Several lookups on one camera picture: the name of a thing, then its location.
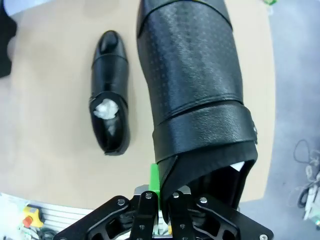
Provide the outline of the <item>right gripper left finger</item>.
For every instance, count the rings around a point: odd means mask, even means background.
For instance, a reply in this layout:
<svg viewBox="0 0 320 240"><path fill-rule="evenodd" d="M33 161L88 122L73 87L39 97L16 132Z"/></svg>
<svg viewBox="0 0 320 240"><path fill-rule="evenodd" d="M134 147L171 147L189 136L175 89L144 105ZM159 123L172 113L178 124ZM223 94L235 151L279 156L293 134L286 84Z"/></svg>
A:
<svg viewBox="0 0 320 240"><path fill-rule="evenodd" d="M150 167L146 190L132 199L118 195L57 233L55 240L151 240L159 220L160 179L157 164Z"/></svg>

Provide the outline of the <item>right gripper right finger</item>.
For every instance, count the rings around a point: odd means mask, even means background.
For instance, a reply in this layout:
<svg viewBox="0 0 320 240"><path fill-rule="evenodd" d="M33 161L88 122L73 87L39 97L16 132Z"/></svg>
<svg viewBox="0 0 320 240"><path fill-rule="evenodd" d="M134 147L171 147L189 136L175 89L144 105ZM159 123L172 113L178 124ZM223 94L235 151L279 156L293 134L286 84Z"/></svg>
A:
<svg viewBox="0 0 320 240"><path fill-rule="evenodd" d="M273 232L238 210L183 186L167 201L174 240L271 240Z"/></svg>

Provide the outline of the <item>person's left hand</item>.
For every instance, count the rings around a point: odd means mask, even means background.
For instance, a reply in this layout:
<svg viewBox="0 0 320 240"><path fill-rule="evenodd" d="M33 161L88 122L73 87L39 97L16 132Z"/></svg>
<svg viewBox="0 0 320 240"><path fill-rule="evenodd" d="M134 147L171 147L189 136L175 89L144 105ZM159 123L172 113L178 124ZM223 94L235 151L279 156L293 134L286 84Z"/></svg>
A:
<svg viewBox="0 0 320 240"><path fill-rule="evenodd" d="M17 37L14 36L10 39L7 45L7 56L12 62L14 59L15 49L16 49Z"/></svg>

